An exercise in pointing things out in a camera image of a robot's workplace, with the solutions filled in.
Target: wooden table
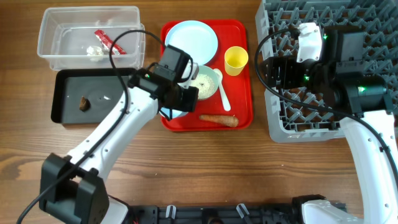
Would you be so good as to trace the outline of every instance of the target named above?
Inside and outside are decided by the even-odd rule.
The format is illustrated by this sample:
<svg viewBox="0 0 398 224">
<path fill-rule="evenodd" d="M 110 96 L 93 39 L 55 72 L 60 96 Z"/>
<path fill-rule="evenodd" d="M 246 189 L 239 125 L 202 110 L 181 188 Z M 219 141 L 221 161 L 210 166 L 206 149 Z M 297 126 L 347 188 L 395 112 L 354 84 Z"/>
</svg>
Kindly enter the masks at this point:
<svg viewBox="0 0 398 224">
<path fill-rule="evenodd" d="M 253 69 L 254 15 L 260 0 L 14 2 L 0 3 L 0 223 L 15 223 L 37 196 L 48 154 L 66 154 L 95 128 L 65 128 L 50 119 L 56 72 L 37 56 L 45 9 L 110 4 L 137 6 L 146 30 L 157 35 L 172 20 L 240 20 L 248 33 L 254 121 L 240 131 L 173 133 L 157 116 L 119 158 L 106 183 L 109 194 L 131 205 L 158 206 L 289 202 L 294 196 L 322 194 L 362 216 L 358 178 L 345 139 L 277 144 L 269 137 L 264 87 Z M 158 59 L 159 44 L 147 38 L 146 65 Z M 56 221 L 35 207 L 25 222 Z"/>
</svg>

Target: rice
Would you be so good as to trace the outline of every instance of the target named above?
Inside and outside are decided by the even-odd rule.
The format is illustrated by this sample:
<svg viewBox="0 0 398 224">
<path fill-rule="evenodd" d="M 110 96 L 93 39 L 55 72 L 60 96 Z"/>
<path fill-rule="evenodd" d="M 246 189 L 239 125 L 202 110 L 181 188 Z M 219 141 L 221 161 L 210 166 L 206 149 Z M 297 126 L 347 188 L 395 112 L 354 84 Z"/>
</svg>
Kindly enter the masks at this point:
<svg viewBox="0 0 398 224">
<path fill-rule="evenodd" d="M 216 88 L 213 79 L 205 74 L 198 74 L 197 78 L 191 82 L 191 86 L 197 87 L 199 89 L 199 100 L 204 100 L 211 97 Z"/>
</svg>

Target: bowl of rice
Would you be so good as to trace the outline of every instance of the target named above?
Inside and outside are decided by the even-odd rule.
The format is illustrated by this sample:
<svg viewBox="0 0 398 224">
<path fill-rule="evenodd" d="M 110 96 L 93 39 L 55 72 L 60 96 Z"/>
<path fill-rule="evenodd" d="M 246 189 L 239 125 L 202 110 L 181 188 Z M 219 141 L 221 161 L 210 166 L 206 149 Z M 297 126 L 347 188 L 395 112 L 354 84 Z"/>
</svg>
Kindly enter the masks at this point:
<svg viewBox="0 0 398 224">
<path fill-rule="evenodd" d="M 218 77 L 213 69 L 200 65 L 196 79 L 192 80 L 191 86 L 199 89 L 198 100 L 206 100 L 213 96 L 218 89 Z"/>
</svg>

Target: blue plate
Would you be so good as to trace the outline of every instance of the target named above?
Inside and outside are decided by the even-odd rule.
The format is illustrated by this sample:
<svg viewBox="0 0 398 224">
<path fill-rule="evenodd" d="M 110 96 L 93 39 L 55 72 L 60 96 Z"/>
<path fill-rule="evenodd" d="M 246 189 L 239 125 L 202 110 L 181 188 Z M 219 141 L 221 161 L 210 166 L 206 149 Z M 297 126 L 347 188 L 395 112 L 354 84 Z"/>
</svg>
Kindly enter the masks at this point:
<svg viewBox="0 0 398 224">
<path fill-rule="evenodd" d="M 218 39 L 210 26 L 199 21 L 184 21 L 170 29 L 165 44 L 178 47 L 191 55 L 194 62 L 204 65 L 216 54 Z"/>
</svg>

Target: clear plastic bin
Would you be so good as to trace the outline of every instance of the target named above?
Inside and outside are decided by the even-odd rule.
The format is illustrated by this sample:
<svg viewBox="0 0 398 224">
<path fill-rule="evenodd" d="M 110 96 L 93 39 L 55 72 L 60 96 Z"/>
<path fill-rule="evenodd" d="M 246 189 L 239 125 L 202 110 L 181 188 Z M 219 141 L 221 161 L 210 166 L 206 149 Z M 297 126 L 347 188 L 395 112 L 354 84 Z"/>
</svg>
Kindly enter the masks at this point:
<svg viewBox="0 0 398 224">
<path fill-rule="evenodd" d="M 53 7 L 44 12 L 37 55 L 46 58 L 53 70 L 110 68 L 109 56 L 87 55 L 90 46 L 101 46 L 94 32 L 98 29 L 114 40 L 131 29 L 144 29 L 136 6 Z M 142 67 L 145 35 L 128 34 L 117 44 L 126 55 L 114 55 L 117 67 Z"/>
</svg>

